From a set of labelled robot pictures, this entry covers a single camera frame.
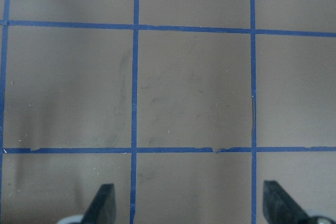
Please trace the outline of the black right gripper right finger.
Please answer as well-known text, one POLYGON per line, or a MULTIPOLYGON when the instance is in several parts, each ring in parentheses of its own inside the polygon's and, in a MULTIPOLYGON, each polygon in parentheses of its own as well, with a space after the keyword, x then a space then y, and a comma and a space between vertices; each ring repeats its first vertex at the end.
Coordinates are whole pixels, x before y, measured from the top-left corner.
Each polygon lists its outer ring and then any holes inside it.
POLYGON ((265 180, 262 189, 263 215, 267 223, 307 223, 309 215, 275 180, 265 180))

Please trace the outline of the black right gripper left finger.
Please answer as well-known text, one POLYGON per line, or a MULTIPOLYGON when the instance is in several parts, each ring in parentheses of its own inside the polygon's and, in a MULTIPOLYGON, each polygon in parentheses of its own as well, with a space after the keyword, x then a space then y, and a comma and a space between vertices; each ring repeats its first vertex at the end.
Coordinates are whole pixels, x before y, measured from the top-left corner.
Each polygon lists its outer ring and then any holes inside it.
POLYGON ((116 220, 114 184, 102 184, 85 212, 81 223, 112 224, 116 220))

